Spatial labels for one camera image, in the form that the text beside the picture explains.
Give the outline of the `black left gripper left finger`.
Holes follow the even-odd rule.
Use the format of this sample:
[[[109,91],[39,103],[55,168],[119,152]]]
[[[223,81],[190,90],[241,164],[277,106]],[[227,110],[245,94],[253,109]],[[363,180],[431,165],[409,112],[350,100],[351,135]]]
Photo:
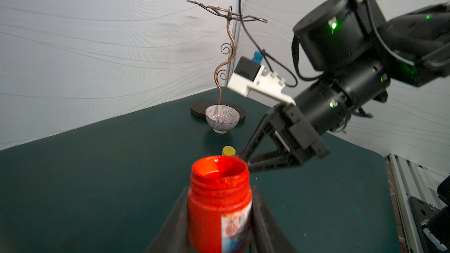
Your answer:
[[[189,253],[188,187],[185,187],[145,253]]]

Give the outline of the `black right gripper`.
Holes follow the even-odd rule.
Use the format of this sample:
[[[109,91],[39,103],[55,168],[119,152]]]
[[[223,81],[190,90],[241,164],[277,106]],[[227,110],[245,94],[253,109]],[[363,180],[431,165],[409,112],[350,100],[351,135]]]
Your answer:
[[[265,137],[277,147],[275,151],[256,155]],[[276,105],[262,118],[239,157],[247,162],[251,173],[299,167],[314,157],[330,153],[320,134],[300,109],[292,104]]]

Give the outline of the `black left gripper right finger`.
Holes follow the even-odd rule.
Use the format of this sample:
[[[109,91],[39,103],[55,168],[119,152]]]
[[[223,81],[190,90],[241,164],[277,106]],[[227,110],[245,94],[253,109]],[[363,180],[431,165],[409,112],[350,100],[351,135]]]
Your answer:
[[[252,190],[250,253],[295,253],[256,186]]]

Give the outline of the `yellow paint jar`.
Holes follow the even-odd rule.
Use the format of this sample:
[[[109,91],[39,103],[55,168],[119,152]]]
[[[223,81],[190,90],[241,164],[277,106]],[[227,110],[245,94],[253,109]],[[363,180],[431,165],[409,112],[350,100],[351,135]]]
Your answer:
[[[222,149],[222,156],[228,156],[228,157],[235,157],[236,156],[236,150],[232,146],[225,146]]]

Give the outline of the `red paint jar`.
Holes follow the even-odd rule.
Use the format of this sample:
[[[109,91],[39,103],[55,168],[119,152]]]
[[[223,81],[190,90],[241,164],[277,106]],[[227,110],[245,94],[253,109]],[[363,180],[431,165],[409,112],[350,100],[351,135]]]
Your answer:
[[[251,240],[252,190],[245,161],[209,156],[191,168],[188,238],[199,253],[242,253]]]

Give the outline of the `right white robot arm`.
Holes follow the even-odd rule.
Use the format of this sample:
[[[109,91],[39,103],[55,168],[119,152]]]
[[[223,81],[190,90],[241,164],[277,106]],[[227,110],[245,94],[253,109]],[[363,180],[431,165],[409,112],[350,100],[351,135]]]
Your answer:
[[[385,103],[392,80],[421,87],[450,73],[450,6],[386,20],[376,0],[327,0],[293,29],[295,65],[304,51],[319,76],[291,104],[277,104],[240,152],[252,172],[325,157],[328,131],[345,129],[363,106]]]

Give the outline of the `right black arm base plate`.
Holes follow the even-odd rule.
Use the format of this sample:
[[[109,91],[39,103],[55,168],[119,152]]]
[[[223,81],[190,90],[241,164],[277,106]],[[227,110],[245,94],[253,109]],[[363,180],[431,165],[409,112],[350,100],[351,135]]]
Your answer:
[[[413,219],[424,253],[450,251],[450,207],[437,209],[416,197],[409,198]]]

